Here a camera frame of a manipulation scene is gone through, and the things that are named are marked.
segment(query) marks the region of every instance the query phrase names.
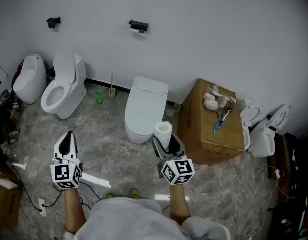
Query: smart toilet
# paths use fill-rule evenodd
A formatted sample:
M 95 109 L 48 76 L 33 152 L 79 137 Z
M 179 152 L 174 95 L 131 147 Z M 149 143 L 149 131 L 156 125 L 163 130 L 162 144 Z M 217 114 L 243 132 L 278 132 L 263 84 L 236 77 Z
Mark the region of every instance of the smart toilet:
M 42 95 L 47 85 L 44 61 L 38 54 L 27 56 L 22 71 L 16 79 L 13 90 L 19 99 L 33 104 Z
M 240 109 L 240 119 L 242 122 L 245 150 L 250 146 L 249 127 L 254 127 L 262 116 L 263 108 L 256 103 L 247 99 L 238 101 L 238 108 Z
M 69 118 L 85 97 L 86 68 L 83 58 L 68 52 L 58 52 L 54 57 L 55 80 L 46 88 L 42 109 L 56 114 L 60 119 Z
M 287 122 L 291 108 L 283 105 L 269 120 L 262 120 L 250 133 L 252 154 L 255 158 L 270 157 L 275 153 L 275 133 Z
M 167 93 L 165 83 L 135 78 L 125 110 L 125 130 L 132 142 L 142 144 L 153 136 L 155 124 L 163 119 Z

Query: floor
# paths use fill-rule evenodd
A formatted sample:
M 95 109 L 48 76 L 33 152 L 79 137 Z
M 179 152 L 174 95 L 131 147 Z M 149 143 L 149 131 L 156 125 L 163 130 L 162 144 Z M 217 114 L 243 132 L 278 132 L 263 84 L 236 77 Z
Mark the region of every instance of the floor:
M 118 91 L 115 98 L 109 98 L 107 88 L 93 84 L 86 84 L 86 88 L 86 97 L 67 120 L 46 114 L 41 109 L 40 100 L 25 105 L 21 112 L 19 142 L 2 147 L 14 163 L 26 164 L 25 170 L 18 167 L 17 170 L 33 203 L 38 205 L 40 198 L 50 205 L 59 195 L 53 188 L 50 175 L 53 147 L 63 134 L 72 130 L 84 172 L 109 181 L 112 187 L 109 189 L 84 181 L 101 198 L 109 192 L 127 196 L 131 188 L 138 188 L 143 198 L 155 199 L 162 208 L 166 207 L 169 185 L 158 178 L 158 161 L 151 143 L 133 144 L 125 134 L 124 111 L 128 94 Z M 102 93 L 101 105 L 95 104 L 96 92 Z M 169 120 L 176 130 L 177 118 L 164 120 Z M 195 171 L 194 178 L 184 185 L 193 216 L 222 223 L 235 240 L 266 238 L 271 220 L 267 208 L 273 207 L 277 198 L 276 183 L 267 179 L 266 167 L 245 153 L 216 166 L 195 165 Z M 98 201 L 83 184 L 79 185 L 79 192 L 84 203 L 91 207 Z M 83 208 L 88 217 L 89 209 Z M 61 239 L 64 224 L 63 196 L 54 206 L 47 208 L 47 217 L 41 217 L 23 192 L 19 226 L 2 230 L 1 236 L 3 240 Z

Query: black baseboard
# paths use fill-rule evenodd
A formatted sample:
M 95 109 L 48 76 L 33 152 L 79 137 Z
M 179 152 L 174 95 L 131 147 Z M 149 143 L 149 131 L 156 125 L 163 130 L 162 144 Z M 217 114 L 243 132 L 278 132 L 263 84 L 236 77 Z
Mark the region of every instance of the black baseboard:
M 86 78 L 85 83 L 90 83 L 93 85 L 97 85 L 97 86 L 103 86 L 106 88 L 111 88 L 111 84 L 110 83 L 106 83 L 106 82 L 101 82 L 101 81 L 97 81 L 97 80 L 93 80 L 93 79 L 88 79 Z M 120 87 L 120 86 L 115 86 L 113 85 L 113 88 L 116 88 L 116 90 L 121 91 L 121 92 L 126 92 L 126 93 L 130 93 L 130 89 L 124 88 L 124 87 Z M 167 101 L 167 105 L 169 106 L 173 106 L 175 103 L 172 101 Z

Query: wall-mounted holder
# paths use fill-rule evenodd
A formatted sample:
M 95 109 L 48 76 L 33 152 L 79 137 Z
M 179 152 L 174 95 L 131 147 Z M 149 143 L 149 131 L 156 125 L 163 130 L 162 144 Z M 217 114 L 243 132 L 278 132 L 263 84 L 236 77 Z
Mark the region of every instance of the wall-mounted holder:
M 47 21 L 48 27 L 51 29 L 55 28 L 55 24 L 60 24 L 60 17 L 58 18 L 49 18 Z
M 134 34 L 138 34 L 141 36 L 146 36 L 144 35 L 145 32 L 147 32 L 148 29 L 148 23 L 142 23 L 142 22 L 138 22 L 138 21 L 133 21 L 131 20 L 129 22 L 130 24 L 130 29 L 129 32 L 134 33 Z

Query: cardboard box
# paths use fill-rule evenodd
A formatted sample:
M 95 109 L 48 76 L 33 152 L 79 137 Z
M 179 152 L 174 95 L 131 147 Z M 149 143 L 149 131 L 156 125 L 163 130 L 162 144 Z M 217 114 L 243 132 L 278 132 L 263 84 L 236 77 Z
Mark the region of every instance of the cardboard box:
M 196 164 L 215 165 L 244 152 L 244 137 L 240 114 L 234 106 L 222 125 L 213 135 L 218 122 L 216 112 L 203 106 L 204 93 L 213 83 L 199 79 L 182 104 L 177 135 L 184 143 L 186 155 Z M 234 92 L 219 87 L 224 94 L 236 98 Z
M 0 178 L 7 178 L 20 185 L 19 179 L 10 170 L 6 163 L 0 161 Z M 18 210 L 22 188 L 5 189 L 0 186 L 0 227 L 15 227 L 18 225 Z

